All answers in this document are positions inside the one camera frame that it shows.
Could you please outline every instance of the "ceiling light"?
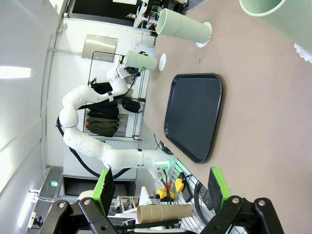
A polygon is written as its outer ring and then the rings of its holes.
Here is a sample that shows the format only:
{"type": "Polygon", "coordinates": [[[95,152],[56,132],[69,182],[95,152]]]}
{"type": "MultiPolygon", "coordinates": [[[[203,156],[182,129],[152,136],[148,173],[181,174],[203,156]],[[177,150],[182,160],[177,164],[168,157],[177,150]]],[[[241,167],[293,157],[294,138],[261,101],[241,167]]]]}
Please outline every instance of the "ceiling light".
{"type": "Polygon", "coordinates": [[[0,79],[29,78],[30,68],[0,66],[0,79]]]}

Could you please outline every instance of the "paper doily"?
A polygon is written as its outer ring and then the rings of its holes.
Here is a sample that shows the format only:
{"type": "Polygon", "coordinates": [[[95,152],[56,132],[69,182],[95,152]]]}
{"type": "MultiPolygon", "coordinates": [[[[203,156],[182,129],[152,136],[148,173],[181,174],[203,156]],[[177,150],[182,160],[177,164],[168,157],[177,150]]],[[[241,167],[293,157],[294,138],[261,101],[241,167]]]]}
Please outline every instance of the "paper doily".
{"type": "Polygon", "coordinates": [[[296,48],[297,53],[300,55],[301,58],[304,58],[305,61],[309,61],[310,63],[312,63],[312,55],[309,52],[305,51],[297,44],[293,46],[296,48]]]}
{"type": "MultiPolygon", "coordinates": [[[[213,28],[211,27],[211,24],[210,24],[209,22],[204,22],[203,24],[204,24],[204,25],[207,25],[208,27],[210,27],[211,33],[213,33],[213,28]]],[[[205,45],[207,45],[207,43],[208,43],[209,40],[210,40],[211,33],[210,33],[210,36],[209,36],[208,41],[207,41],[206,43],[199,43],[199,42],[196,42],[196,45],[197,45],[199,48],[203,48],[205,45]]]]}
{"type": "Polygon", "coordinates": [[[162,56],[160,57],[158,65],[160,71],[164,70],[164,67],[166,65],[166,58],[166,54],[162,54],[162,56]]]}

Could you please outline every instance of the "green paper cup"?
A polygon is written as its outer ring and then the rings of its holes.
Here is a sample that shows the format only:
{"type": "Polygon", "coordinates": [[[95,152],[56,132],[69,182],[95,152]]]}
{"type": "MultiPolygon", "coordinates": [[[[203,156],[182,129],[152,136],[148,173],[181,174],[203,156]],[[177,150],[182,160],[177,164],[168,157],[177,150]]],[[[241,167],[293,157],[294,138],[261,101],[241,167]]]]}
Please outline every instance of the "green paper cup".
{"type": "Polygon", "coordinates": [[[124,64],[125,67],[144,67],[146,70],[153,71],[156,69],[157,59],[129,50],[124,64]]]}
{"type": "Polygon", "coordinates": [[[211,27],[177,12],[163,9],[160,13],[156,32],[198,43],[206,43],[211,35],[211,27]]]}
{"type": "Polygon", "coordinates": [[[312,53],[311,0],[239,0],[250,16],[259,17],[312,53]]]}

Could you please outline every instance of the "black clamp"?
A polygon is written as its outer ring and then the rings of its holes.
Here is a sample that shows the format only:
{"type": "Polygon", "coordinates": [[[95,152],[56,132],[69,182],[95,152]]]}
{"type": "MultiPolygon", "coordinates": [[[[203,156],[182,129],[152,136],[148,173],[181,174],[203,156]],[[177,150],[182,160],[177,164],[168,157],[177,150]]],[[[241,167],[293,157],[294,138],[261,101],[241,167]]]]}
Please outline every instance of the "black clamp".
{"type": "Polygon", "coordinates": [[[40,234],[75,234],[80,229],[91,229],[93,233],[118,234],[90,197],[72,205],[65,200],[54,202],[40,234]]]}
{"type": "Polygon", "coordinates": [[[258,198],[253,203],[231,196],[201,234],[225,234],[231,226],[244,227],[248,234],[284,234],[272,202],[258,198]]]}

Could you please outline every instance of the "cardboard tube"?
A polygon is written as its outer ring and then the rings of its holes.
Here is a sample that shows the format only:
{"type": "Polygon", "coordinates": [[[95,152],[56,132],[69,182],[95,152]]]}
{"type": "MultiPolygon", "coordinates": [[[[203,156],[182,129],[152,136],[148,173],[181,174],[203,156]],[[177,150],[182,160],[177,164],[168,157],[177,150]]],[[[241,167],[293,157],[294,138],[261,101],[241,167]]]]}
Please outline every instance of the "cardboard tube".
{"type": "Polygon", "coordinates": [[[312,54],[311,0],[239,0],[242,9],[277,28],[312,54]]]}
{"type": "Polygon", "coordinates": [[[138,223],[160,222],[192,216],[191,205],[147,205],[138,206],[136,217],[138,223]]]}
{"type": "Polygon", "coordinates": [[[211,27],[182,14],[163,9],[157,23],[157,33],[194,42],[206,43],[211,35],[211,27]]]}
{"type": "Polygon", "coordinates": [[[160,205],[149,205],[152,211],[152,222],[159,222],[162,219],[160,205]]]}
{"type": "Polygon", "coordinates": [[[152,222],[152,210],[150,206],[138,206],[136,209],[136,218],[138,223],[152,222]]]}
{"type": "Polygon", "coordinates": [[[124,64],[126,67],[144,67],[153,71],[157,67],[157,59],[129,50],[124,64]]]}
{"type": "Polygon", "coordinates": [[[160,205],[162,211],[162,220],[171,220],[176,218],[186,218],[192,216],[191,205],[160,205]]]}

